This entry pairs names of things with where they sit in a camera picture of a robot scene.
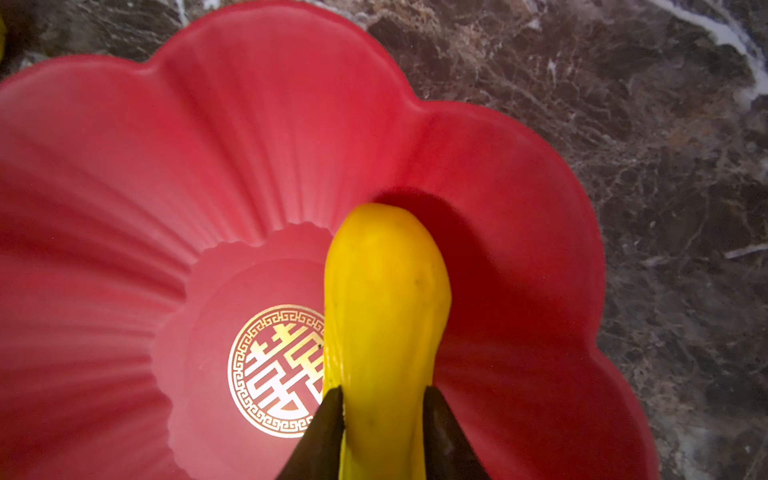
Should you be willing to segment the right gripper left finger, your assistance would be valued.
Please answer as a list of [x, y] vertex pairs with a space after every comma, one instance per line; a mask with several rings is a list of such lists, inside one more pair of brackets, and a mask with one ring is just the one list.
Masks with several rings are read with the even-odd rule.
[[277, 479], [337, 480], [344, 430], [343, 392], [336, 387], [324, 396]]

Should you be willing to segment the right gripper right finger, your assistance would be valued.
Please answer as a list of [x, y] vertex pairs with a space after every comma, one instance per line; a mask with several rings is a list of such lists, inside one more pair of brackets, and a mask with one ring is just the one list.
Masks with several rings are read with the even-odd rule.
[[444, 395], [435, 386], [428, 386], [424, 394], [423, 443], [427, 479], [490, 479]]

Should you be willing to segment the long yellow fake fruit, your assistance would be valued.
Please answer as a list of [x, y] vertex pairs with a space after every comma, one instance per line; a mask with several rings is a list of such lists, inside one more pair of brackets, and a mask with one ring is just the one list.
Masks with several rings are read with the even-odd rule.
[[324, 274], [324, 389], [343, 393], [339, 478], [423, 479], [423, 397], [452, 303], [443, 256], [409, 211], [368, 203]]

